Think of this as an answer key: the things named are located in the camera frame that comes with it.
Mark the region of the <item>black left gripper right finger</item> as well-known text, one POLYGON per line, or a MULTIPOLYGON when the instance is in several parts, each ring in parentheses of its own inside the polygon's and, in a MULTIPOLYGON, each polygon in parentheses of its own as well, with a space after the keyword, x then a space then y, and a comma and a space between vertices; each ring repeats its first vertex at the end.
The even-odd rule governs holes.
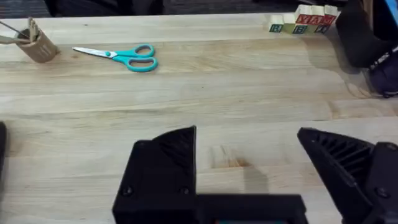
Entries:
POLYGON ((298 140, 344 224, 397 224, 397 145, 300 128, 298 140))

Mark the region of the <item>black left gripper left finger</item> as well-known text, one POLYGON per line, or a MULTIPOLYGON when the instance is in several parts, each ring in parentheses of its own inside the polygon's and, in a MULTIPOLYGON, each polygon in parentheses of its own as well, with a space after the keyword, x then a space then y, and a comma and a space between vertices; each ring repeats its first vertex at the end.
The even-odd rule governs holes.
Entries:
POLYGON ((117 224, 196 223, 196 130, 134 143, 112 208, 117 224))

